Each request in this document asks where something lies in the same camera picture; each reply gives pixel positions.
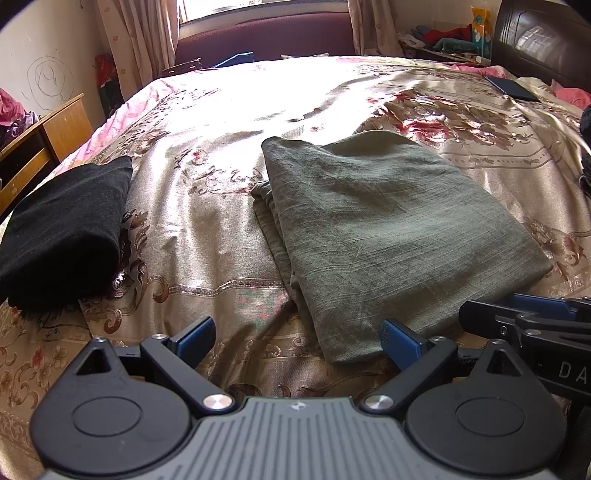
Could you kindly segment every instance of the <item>folded black cloth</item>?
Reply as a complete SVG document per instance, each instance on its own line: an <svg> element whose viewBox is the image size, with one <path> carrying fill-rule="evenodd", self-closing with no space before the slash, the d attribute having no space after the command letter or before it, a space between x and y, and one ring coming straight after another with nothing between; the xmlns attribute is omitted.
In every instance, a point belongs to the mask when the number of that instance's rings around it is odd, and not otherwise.
<svg viewBox="0 0 591 480"><path fill-rule="evenodd" d="M0 243L0 302L45 311L108 291L132 171L129 157L82 165L23 199Z"/></svg>

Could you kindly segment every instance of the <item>scribble drawing on wall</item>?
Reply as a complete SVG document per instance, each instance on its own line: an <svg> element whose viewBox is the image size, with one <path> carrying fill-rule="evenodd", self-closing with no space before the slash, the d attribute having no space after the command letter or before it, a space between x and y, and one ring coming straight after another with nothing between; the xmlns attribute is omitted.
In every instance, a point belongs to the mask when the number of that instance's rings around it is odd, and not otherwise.
<svg viewBox="0 0 591 480"><path fill-rule="evenodd" d="M55 57L40 57L27 70L33 98L44 110L53 110L72 98L74 76L70 67Z"/></svg>

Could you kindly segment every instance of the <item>ribbed gray surface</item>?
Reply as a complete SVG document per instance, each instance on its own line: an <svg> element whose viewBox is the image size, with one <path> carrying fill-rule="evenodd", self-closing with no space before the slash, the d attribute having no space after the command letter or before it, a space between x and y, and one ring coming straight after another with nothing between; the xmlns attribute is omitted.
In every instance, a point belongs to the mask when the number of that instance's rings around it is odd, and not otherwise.
<svg viewBox="0 0 591 480"><path fill-rule="evenodd" d="M469 477L425 459L398 423L364 415L347 398L250 398L208 417L169 463L138 480L452 480ZM43 480L64 477L48 473ZM529 480L557 480L549 472Z"/></svg>

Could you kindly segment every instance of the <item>green fabric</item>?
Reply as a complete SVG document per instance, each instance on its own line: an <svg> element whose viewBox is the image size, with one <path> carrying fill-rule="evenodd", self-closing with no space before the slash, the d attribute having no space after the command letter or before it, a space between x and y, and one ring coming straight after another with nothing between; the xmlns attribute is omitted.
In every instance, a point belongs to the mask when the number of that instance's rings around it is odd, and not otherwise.
<svg viewBox="0 0 591 480"><path fill-rule="evenodd" d="M489 193L386 131L319 147L272 137L251 195L287 290L329 361L381 351L387 318L430 335L469 299L496 300L551 265Z"/></svg>

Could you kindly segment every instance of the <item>smartphone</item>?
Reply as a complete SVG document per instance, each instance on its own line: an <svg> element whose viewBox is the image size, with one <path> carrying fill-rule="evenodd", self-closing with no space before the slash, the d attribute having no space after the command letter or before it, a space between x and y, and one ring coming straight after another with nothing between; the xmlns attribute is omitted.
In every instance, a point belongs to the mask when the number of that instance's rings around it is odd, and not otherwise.
<svg viewBox="0 0 591 480"><path fill-rule="evenodd" d="M526 102L539 102L539 100L529 90L525 90L519 83L513 80L499 79L496 77L485 78L497 87L505 95L509 95L516 100L525 100Z"/></svg>

